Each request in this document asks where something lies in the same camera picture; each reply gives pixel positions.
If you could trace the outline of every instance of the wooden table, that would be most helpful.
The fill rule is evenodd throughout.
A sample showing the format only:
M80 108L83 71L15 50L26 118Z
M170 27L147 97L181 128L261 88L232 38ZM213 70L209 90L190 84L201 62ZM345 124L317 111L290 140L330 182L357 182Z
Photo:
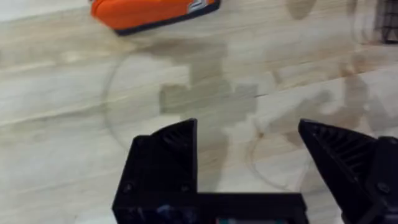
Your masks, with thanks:
M115 223L134 136L198 118L202 192L304 193L340 211L300 118L398 135L398 50L372 38L369 0L224 0L117 37L83 1L0 3L0 223Z

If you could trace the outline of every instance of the wood grain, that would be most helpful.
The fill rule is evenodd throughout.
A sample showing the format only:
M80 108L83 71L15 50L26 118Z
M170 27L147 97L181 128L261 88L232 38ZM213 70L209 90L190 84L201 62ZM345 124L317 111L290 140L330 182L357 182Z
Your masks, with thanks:
M368 1L225 0L123 38L83 1L0 11L2 224L115 223L131 139L192 117L200 191L301 191L341 223L299 119L398 135L398 51L369 38Z

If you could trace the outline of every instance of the orange object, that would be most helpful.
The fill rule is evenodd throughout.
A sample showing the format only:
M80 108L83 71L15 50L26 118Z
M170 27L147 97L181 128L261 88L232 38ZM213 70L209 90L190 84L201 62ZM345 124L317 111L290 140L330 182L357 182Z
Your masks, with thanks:
M221 0L94 0L91 15L119 35L171 24L215 11Z

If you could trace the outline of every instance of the screw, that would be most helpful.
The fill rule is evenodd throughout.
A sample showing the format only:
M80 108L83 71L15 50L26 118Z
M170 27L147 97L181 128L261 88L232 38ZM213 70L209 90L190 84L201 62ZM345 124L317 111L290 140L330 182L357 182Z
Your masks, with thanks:
M384 194L389 194L391 192L390 187L386 183L383 183L383 182L377 183L377 189L379 189L379 191Z
M390 139L391 144L398 144L398 140L395 138Z
M127 183L123 188L123 193L129 193L134 188L133 183Z
M182 192L187 192L187 191L189 191L189 186L183 185L183 186L181 187L181 191L182 191Z

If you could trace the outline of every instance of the black mesh container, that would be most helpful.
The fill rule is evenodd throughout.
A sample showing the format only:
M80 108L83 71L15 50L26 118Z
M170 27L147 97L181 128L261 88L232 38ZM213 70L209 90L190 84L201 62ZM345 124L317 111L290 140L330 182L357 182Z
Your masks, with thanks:
M379 0L376 22L381 41L398 44L398 0Z

